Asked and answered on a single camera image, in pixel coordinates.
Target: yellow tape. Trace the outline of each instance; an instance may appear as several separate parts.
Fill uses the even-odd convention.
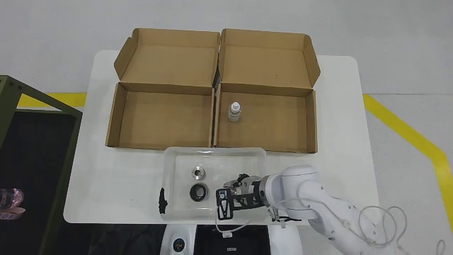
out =
[[[363,101],[365,108],[370,113],[431,159],[437,182],[439,183],[440,193],[444,200],[450,229],[453,232],[453,175],[448,164],[447,155],[370,95],[363,95]]]
[[[86,93],[47,94],[69,106],[85,106]],[[365,108],[370,113],[431,159],[444,201],[445,210],[447,211],[450,228],[453,231],[453,175],[448,164],[447,155],[370,95],[363,95],[363,101],[365,103]],[[26,95],[21,96],[18,106],[25,108],[48,107],[47,104]]]
[[[59,101],[73,107],[85,106],[86,93],[47,93],[47,95],[56,98]],[[18,107],[21,108],[46,108],[47,104],[42,103],[34,98],[22,95]]]

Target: white table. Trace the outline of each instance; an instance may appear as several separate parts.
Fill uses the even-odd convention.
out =
[[[115,85],[118,51],[98,52],[91,72],[77,142],[64,219],[73,223],[157,224],[164,151],[105,146]],[[268,152],[268,173],[310,164],[326,191],[359,206],[378,205],[357,62],[351,57],[318,56],[316,82],[319,152]],[[376,222],[379,212],[370,211]],[[179,223],[196,224],[199,221]],[[253,222],[256,225],[269,225]]]

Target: cardboard box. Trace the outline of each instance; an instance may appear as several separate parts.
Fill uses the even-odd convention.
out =
[[[211,147],[220,34],[135,29],[115,60],[120,78],[109,147]]]
[[[223,30],[214,145],[317,152],[316,94],[321,73],[308,35]],[[232,123],[229,106],[241,104]]]

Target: robotic arm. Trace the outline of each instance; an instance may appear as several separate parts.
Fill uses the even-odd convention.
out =
[[[395,254],[382,229],[353,204],[325,192],[312,166],[291,166],[259,178],[242,174],[216,191],[217,217],[229,220],[235,210],[268,207],[273,220],[308,220],[343,254]]]

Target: black base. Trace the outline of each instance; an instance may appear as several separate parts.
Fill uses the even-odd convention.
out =
[[[236,227],[238,226],[219,226],[221,230],[232,230]],[[194,249],[194,255],[270,255],[268,227],[249,225],[234,232],[232,238],[223,238],[215,225],[198,225]]]

